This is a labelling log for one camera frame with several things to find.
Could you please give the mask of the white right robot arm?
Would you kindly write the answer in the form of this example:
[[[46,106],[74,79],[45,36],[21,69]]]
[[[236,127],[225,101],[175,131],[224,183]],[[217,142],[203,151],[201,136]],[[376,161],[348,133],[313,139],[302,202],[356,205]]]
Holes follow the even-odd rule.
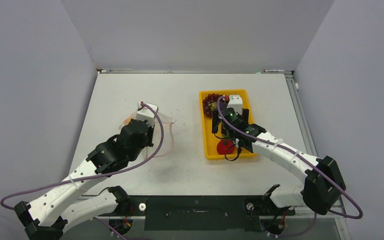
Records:
[[[248,123],[233,108],[212,113],[213,132],[222,133],[240,150],[265,157],[294,175],[300,183],[287,186],[275,184],[264,194],[263,209],[275,214],[289,207],[308,207],[326,215],[346,190],[337,162],[304,153],[273,136],[265,128]]]

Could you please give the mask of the clear pink-dotted zip bag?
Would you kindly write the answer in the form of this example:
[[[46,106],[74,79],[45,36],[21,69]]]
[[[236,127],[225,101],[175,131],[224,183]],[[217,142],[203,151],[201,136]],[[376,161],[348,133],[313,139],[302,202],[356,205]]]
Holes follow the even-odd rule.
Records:
[[[161,122],[162,122],[162,129],[164,132],[164,137],[162,141],[162,145],[158,153],[153,157],[155,158],[162,158],[166,157],[171,154],[173,148],[174,148],[174,135],[173,135],[173,125],[176,122],[175,119],[158,112],[157,115],[160,117]],[[158,147],[159,143],[161,140],[161,127],[155,119],[155,128],[154,128],[154,137],[152,140],[152,143],[154,146],[152,147],[147,147],[145,150],[141,152],[141,156],[143,156],[144,159],[148,158]]]

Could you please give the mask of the yellow bell pepper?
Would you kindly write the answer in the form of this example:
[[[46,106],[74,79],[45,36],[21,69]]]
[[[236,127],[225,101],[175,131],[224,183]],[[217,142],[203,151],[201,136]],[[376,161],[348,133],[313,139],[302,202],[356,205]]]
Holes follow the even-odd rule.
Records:
[[[122,126],[127,125],[131,120],[135,120],[136,117],[137,117],[137,114],[136,114],[136,113],[131,114],[129,117],[127,117],[127,118],[122,122]]]

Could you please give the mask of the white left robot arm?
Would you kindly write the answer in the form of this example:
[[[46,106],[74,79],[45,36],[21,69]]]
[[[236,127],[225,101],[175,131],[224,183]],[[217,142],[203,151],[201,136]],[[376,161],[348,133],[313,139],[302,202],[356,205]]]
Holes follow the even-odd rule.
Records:
[[[141,151],[151,147],[153,120],[131,119],[120,134],[100,143],[70,173],[64,184],[41,197],[21,201],[14,211],[30,240],[58,240],[70,228],[93,217],[128,211],[130,197],[121,186],[111,186],[98,196],[78,202],[84,193],[135,161]]]

